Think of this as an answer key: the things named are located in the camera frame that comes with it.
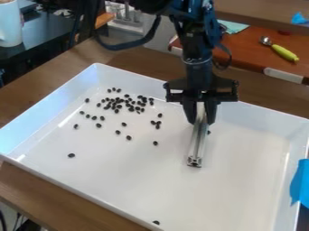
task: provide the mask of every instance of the red surface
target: red surface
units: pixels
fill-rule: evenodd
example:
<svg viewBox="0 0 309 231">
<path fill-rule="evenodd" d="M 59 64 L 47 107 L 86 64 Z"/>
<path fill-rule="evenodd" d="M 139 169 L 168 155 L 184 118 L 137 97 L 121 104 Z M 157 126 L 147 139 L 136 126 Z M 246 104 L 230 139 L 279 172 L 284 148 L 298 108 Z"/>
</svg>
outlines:
<svg viewBox="0 0 309 231">
<path fill-rule="evenodd" d="M 270 47 L 260 44 L 258 40 L 262 35 L 269 36 L 274 44 L 295 53 L 300 61 L 294 64 L 284 60 Z M 274 30 L 250 26 L 238 34 L 225 34 L 222 43 L 231 50 L 234 67 L 256 72 L 262 72 L 264 68 L 269 67 L 309 77 L 309 36 L 283 35 Z M 179 40 L 171 45 L 181 48 Z M 219 62 L 228 58 L 227 54 L 219 49 L 215 49 L 213 55 Z"/>
</svg>

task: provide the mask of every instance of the black cable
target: black cable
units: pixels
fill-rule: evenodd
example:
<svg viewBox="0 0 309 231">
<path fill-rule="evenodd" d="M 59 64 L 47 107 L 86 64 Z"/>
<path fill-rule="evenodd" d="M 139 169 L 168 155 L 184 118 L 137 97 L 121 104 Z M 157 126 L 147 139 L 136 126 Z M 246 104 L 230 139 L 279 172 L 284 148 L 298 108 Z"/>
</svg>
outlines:
<svg viewBox="0 0 309 231">
<path fill-rule="evenodd" d="M 79 0 L 78 5 L 77 5 L 77 10 L 76 10 L 76 15 L 75 15 L 75 21 L 73 24 L 73 29 L 70 33 L 68 49 L 72 48 L 75 43 L 75 35 L 77 33 L 77 30 L 80 27 L 80 17 L 82 16 L 83 6 L 84 6 L 84 1 Z"/>
<path fill-rule="evenodd" d="M 17 218 L 16 218 L 16 220 L 15 220 L 15 224 L 14 224 L 13 231 L 15 231 L 20 217 L 21 217 L 21 214 L 20 214 L 20 213 L 17 213 Z"/>
<path fill-rule="evenodd" d="M 0 221 L 1 221 L 1 226 L 3 231 L 7 231 L 6 223 L 5 223 L 5 216 L 0 210 Z"/>
<path fill-rule="evenodd" d="M 111 51 L 120 51 L 120 50 L 124 50 L 124 49 L 134 48 L 134 47 L 143 45 L 143 44 L 151 41 L 154 38 L 154 36 L 155 36 L 156 29 L 160 25 L 160 22 L 161 22 L 161 16 L 157 15 L 155 20 L 154 20 L 154 23 L 153 23 L 151 29 L 147 33 L 147 35 L 145 37 L 143 37 L 142 39 L 140 39 L 140 40 L 136 40 L 136 41 L 132 41 L 132 42 L 120 43 L 120 44 L 116 44 L 116 45 L 109 45 L 109 44 L 104 43 L 100 39 L 99 34 L 95 31 L 96 39 L 97 39 L 97 42 L 102 47 L 104 47 L 105 49 L 111 50 Z"/>
</svg>

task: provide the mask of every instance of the wooden table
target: wooden table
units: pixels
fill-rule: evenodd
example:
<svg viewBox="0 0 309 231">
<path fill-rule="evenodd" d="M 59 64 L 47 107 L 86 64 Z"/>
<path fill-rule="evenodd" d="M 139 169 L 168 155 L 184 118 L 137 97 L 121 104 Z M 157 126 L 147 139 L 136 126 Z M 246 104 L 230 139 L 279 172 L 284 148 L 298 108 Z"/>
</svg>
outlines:
<svg viewBox="0 0 309 231">
<path fill-rule="evenodd" d="M 214 3 L 220 19 L 309 35 L 309 24 L 291 24 L 296 12 L 302 12 L 304 16 L 309 14 L 309 1 L 214 0 Z"/>
<path fill-rule="evenodd" d="M 0 127 L 94 62 L 164 80 L 184 75 L 183 64 L 173 55 L 145 48 L 111 52 L 87 40 L 2 88 Z M 229 69 L 221 76 L 240 81 L 242 101 L 309 118 L 306 86 L 238 69 Z M 51 230 L 146 230 L 6 162 L 0 169 L 0 199 Z M 298 231 L 309 231 L 308 216 L 303 210 Z"/>
<path fill-rule="evenodd" d="M 279 44 L 297 54 L 300 60 L 295 64 L 285 60 L 270 47 L 259 43 L 262 36 L 271 38 L 274 44 Z M 276 30 L 250 26 L 237 34 L 224 34 L 224 44 L 233 55 L 231 65 L 240 69 L 247 69 L 263 73 L 266 68 L 284 71 L 299 77 L 292 77 L 299 83 L 309 85 L 309 37 L 297 34 L 283 35 Z M 170 43 L 169 49 L 175 54 L 183 52 L 180 40 Z M 213 57 L 220 63 L 226 63 L 229 56 L 221 49 L 213 51 Z"/>
</svg>

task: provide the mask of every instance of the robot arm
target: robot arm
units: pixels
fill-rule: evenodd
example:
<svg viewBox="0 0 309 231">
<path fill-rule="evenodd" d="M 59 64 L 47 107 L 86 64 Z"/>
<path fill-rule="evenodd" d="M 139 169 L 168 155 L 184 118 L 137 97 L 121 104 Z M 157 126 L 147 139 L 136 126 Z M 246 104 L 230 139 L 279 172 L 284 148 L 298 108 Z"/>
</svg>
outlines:
<svg viewBox="0 0 309 231">
<path fill-rule="evenodd" d="M 148 34 L 141 40 L 119 45 L 107 45 L 97 36 L 98 42 L 114 51 L 142 45 L 155 36 L 161 14 L 169 15 L 183 46 L 186 77 L 164 84 L 166 100 L 180 102 L 191 124 L 196 122 L 197 104 L 203 103 L 207 124 L 212 125 L 220 102 L 238 101 L 238 83 L 212 73 L 212 50 L 219 46 L 228 51 L 220 45 L 222 32 L 212 0 L 131 0 L 130 4 L 143 13 L 156 14 Z M 173 90 L 181 90 L 182 93 L 175 94 Z"/>
</svg>

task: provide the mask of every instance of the table surface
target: table surface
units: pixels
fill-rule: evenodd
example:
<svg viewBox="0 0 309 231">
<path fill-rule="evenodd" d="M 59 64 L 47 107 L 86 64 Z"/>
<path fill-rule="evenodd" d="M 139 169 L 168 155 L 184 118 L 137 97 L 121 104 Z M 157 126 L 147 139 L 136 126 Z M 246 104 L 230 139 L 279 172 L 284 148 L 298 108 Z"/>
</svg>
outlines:
<svg viewBox="0 0 309 231">
<path fill-rule="evenodd" d="M 0 47 L 0 63 L 69 34 L 74 23 L 72 19 L 36 11 L 25 14 L 24 20 L 23 43 L 12 48 Z"/>
<path fill-rule="evenodd" d="M 274 44 L 289 49 L 300 60 L 295 64 L 280 57 L 270 47 L 260 44 L 258 40 L 262 35 L 270 37 Z M 222 43 L 230 49 L 233 55 L 233 67 L 261 73 L 265 68 L 272 68 L 309 77 L 308 36 L 283 35 L 276 30 L 250 26 L 237 34 L 224 34 Z M 171 46 L 182 47 L 179 39 L 172 42 Z M 228 55 L 220 49 L 215 49 L 213 55 L 216 60 L 222 63 L 228 59 Z"/>
<path fill-rule="evenodd" d="M 181 60 L 173 55 L 145 48 L 111 52 L 87 40 L 2 88 L 0 127 L 95 62 L 163 80 L 184 75 Z M 236 69 L 220 75 L 240 81 L 242 101 L 309 118 L 306 86 Z M 0 199 L 42 226 L 66 231 L 145 230 L 11 164 L 4 162 L 0 171 Z M 299 231 L 309 231 L 307 216 L 307 210 L 302 211 Z"/>
<path fill-rule="evenodd" d="M 215 0 L 220 19 L 276 30 L 309 34 L 309 24 L 291 24 L 295 13 L 309 14 L 305 0 Z"/>
</svg>

